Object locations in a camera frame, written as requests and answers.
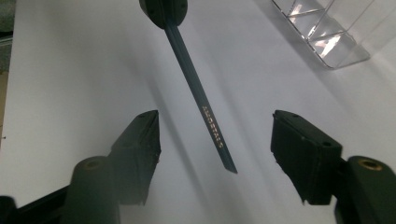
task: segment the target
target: white table surface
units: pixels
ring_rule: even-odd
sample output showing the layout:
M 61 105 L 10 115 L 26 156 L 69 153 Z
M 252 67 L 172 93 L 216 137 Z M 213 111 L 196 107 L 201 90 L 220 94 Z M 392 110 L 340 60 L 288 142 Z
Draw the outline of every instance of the white table surface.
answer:
M 160 112 L 161 162 L 146 206 L 123 223 L 334 223 L 302 205 L 270 151 L 288 110 L 341 143 L 343 158 L 396 170 L 396 41 L 370 61 L 322 67 L 269 0 L 189 1 L 180 25 L 239 174 L 227 172 L 163 30 L 137 0 L 20 0 L 0 195 L 25 205 L 107 155 L 138 114 Z

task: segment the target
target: black plastic bracket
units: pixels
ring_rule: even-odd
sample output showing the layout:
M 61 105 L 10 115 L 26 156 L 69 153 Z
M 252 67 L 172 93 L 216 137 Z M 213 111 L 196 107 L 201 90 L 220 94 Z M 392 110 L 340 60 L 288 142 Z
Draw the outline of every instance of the black plastic bracket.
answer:
M 299 115 L 277 110 L 271 151 L 303 201 L 329 204 L 337 198 L 337 223 L 393 223 L 396 175 L 383 162 L 355 156 Z
M 119 203 L 145 203 L 161 154 L 157 110 L 137 116 L 108 157 L 79 162 L 68 187 L 19 209 L 0 196 L 0 224 L 116 224 Z

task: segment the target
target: mounting hole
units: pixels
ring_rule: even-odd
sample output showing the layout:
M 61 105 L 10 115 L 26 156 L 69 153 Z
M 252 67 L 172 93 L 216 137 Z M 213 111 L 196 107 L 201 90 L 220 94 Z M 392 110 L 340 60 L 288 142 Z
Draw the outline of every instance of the mounting hole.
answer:
M 330 142 L 322 142 L 322 145 L 325 147 L 331 147 L 332 144 Z
M 368 170 L 373 170 L 373 171 L 380 171 L 382 170 L 382 166 L 375 161 L 369 161 L 366 159 L 361 159 L 358 161 L 359 165 L 368 169 Z
M 102 161 L 98 159 L 90 160 L 85 162 L 84 169 L 85 170 L 96 170 L 102 165 Z

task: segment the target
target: dark object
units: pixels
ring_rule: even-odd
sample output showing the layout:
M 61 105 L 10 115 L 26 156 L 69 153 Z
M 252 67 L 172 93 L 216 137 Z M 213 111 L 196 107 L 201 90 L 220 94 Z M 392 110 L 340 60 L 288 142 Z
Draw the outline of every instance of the dark object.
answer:
M 0 197 L 0 224 L 116 224 L 119 202 L 144 203 L 161 154 L 158 111 L 136 117 L 108 157 L 76 165 L 68 187 L 19 209 Z
M 302 117 L 277 110 L 271 151 L 303 201 L 337 198 L 337 223 L 394 223 L 396 175 L 381 161 L 355 156 Z
M 231 157 L 218 122 L 207 100 L 204 88 L 195 71 L 183 38 L 177 29 L 186 16 L 188 8 L 187 0 L 140 0 L 139 2 L 146 15 L 148 15 L 158 27 L 165 30 L 224 167 L 233 173 L 237 173 L 236 167 L 233 164 L 233 158 Z
M 3 38 L 12 38 L 12 36 L 14 35 L 13 31 L 8 31 L 8 32 L 1 32 L 0 31 L 0 40 Z

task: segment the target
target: clear plastic container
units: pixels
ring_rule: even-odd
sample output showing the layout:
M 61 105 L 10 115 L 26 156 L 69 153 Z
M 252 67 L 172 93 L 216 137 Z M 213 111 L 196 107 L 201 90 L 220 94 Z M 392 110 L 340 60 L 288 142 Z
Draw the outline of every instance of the clear plastic container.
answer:
M 273 0 L 320 60 L 339 68 L 368 60 L 396 36 L 394 0 Z

